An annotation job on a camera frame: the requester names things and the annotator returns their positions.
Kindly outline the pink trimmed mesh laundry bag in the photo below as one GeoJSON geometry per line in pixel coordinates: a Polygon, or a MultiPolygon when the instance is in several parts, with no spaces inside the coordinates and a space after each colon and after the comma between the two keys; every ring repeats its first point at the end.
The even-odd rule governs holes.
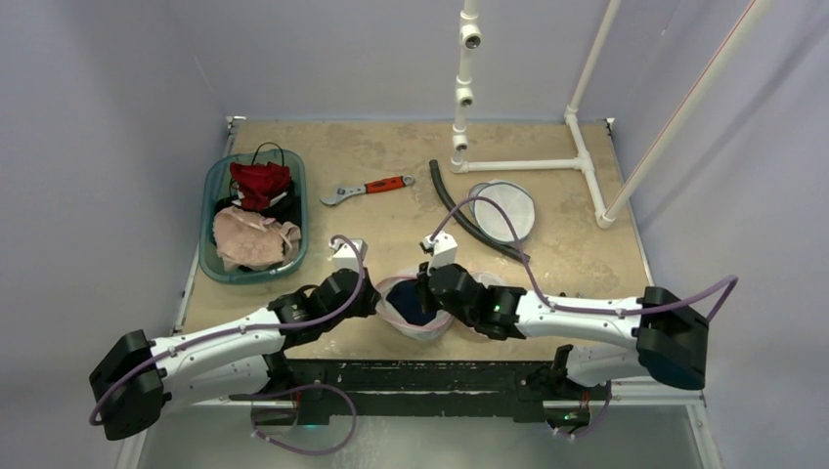
{"type": "Polygon", "coordinates": [[[377,313],[407,337],[419,341],[432,341],[443,335],[454,322],[449,313],[436,307],[426,306],[416,289],[416,272],[402,271],[381,280],[376,285],[380,300],[377,313]]]}

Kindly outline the navy blue bra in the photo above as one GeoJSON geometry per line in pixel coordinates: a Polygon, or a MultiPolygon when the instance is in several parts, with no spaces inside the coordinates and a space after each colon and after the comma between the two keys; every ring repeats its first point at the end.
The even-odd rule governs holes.
{"type": "Polygon", "coordinates": [[[415,279],[404,279],[395,283],[386,294],[386,301],[406,323],[425,326],[437,318],[436,309],[422,305],[415,279]]]}

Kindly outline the white mesh laundry bag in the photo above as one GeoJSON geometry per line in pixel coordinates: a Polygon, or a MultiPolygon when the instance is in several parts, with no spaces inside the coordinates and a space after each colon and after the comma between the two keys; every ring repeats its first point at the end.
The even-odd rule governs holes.
{"type": "MultiPolygon", "coordinates": [[[[517,184],[492,180],[476,184],[468,195],[491,199],[506,214],[520,240],[526,239],[535,225],[535,201],[517,184]]],[[[487,238],[500,244],[514,244],[515,237],[496,208],[480,200],[471,201],[468,206],[475,224],[487,238]]]]}

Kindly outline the pink lace bra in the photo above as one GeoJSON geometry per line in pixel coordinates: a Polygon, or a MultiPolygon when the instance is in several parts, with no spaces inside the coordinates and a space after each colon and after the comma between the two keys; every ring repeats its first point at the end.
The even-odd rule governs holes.
{"type": "Polygon", "coordinates": [[[265,271],[292,261],[299,250],[301,229],[231,206],[213,218],[216,251],[226,271],[265,271]]]}

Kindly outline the red lace bra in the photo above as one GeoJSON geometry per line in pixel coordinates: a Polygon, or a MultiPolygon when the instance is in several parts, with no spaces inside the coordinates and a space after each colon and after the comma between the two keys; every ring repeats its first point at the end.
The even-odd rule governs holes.
{"type": "Polygon", "coordinates": [[[230,174],[237,185],[239,207],[261,212],[285,197],[292,186],[290,170],[273,162],[231,163],[230,174]]]}

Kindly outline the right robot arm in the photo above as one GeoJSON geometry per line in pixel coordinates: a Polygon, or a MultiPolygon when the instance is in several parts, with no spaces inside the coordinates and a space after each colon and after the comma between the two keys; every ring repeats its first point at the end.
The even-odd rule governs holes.
{"type": "Polygon", "coordinates": [[[710,322],[665,288],[611,300],[541,297],[522,287],[485,285],[458,264],[427,267],[418,279],[440,310],[492,340],[588,341],[557,349],[548,383],[560,397],[638,376],[689,391],[706,384],[710,322]]]}

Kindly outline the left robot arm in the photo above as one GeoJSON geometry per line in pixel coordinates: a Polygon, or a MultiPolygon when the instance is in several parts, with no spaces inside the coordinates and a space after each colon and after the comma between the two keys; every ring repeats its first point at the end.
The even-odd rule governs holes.
{"type": "Polygon", "coordinates": [[[284,351],[318,340],[351,318],[373,315],[380,299],[367,271],[340,269],[319,285],[283,294],[254,312],[190,334],[119,337],[89,376],[89,417],[110,441],[149,429],[180,407],[232,395],[277,400],[290,390],[284,351]]]}

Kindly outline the teal plastic bin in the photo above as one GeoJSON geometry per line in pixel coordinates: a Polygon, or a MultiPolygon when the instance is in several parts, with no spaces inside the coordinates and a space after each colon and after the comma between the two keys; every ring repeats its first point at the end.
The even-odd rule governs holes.
{"type": "Polygon", "coordinates": [[[292,275],[302,265],[309,248],[308,202],[306,166],[300,155],[294,151],[267,146],[258,151],[231,154],[220,159],[209,169],[204,180],[198,246],[199,267],[210,279],[233,285],[266,283],[292,275]],[[286,212],[286,219],[300,228],[302,237],[298,240],[296,254],[288,261],[263,271],[252,271],[247,268],[227,270],[218,255],[212,231],[213,219],[217,213],[217,205],[235,194],[231,190],[230,165],[251,162],[255,164],[273,162],[290,170],[294,203],[286,212]]]}

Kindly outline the red handled adjustable wrench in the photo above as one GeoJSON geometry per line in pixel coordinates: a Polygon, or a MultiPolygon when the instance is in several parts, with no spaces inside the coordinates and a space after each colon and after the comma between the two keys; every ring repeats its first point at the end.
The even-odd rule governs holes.
{"type": "Polygon", "coordinates": [[[415,178],[413,176],[400,175],[364,183],[358,186],[337,186],[332,195],[321,197],[320,202],[329,207],[337,206],[344,200],[356,195],[395,191],[409,187],[414,182],[415,178]]]}

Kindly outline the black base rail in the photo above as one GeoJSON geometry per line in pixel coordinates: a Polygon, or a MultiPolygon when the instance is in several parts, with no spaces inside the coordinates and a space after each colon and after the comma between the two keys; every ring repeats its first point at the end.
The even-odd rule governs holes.
{"type": "Polygon", "coordinates": [[[285,401],[301,425],[333,416],[508,418],[516,423],[585,425],[606,385],[584,387],[564,369],[570,347],[540,361],[393,361],[266,357],[255,402],[285,401]]]}

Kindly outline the white PVC pipe frame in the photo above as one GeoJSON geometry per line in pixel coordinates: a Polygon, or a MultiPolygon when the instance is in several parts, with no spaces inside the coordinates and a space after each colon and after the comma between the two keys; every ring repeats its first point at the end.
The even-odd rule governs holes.
{"type": "Polygon", "coordinates": [[[452,125],[452,146],[454,153],[450,159],[450,170],[456,174],[523,170],[579,171],[584,176],[588,186],[596,224],[602,229],[611,227],[623,206],[629,202],[633,192],[641,184],[645,175],[666,151],[678,130],[680,130],[685,121],[698,107],[702,98],[706,96],[717,77],[730,62],[741,43],[748,37],[749,33],[768,10],[771,3],[769,1],[751,1],[748,3],[734,26],[728,31],[699,76],[695,79],[676,109],[667,119],[657,137],[648,147],[630,177],[623,183],[620,191],[615,195],[613,200],[609,204],[606,204],[597,180],[594,162],[580,127],[578,111],[589,80],[592,77],[600,53],[609,36],[621,5],[622,3],[620,1],[610,1],[607,3],[575,91],[569,104],[565,108],[564,121],[575,144],[576,155],[569,159],[472,162],[465,156],[470,147],[467,132],[467,115],[474,104],[474,96],[472,93],[472,57],[473,53],[481,46],[482,31],[479,27],[479,3],[473,0],[465,0],[462,4],[458,20],[459,64],[455,86],[456,111],[452,125]]]}

